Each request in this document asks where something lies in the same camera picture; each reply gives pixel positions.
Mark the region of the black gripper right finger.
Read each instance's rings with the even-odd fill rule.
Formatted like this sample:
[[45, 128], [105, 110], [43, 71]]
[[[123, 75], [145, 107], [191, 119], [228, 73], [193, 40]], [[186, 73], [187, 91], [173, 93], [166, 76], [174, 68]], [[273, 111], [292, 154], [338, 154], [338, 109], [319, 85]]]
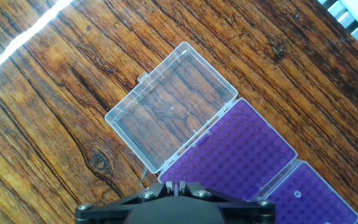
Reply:
[[188, 223], [275, 223], [275, 203], [271, 200], [241, 200], [198, 182], [176, 183], [180, 217]]

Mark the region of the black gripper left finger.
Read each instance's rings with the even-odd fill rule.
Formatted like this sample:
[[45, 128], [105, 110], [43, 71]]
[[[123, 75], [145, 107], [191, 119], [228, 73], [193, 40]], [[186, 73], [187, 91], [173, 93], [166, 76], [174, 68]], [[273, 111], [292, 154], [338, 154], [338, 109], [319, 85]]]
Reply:
[[174, 196], [175, 188], [176, 184], [174, 182], [152, 184], [140, 192], [106, 205], [83, 203], [75, 209], [75, 224], [124, 223], [128, 214], [138, 205], [160, 198]]

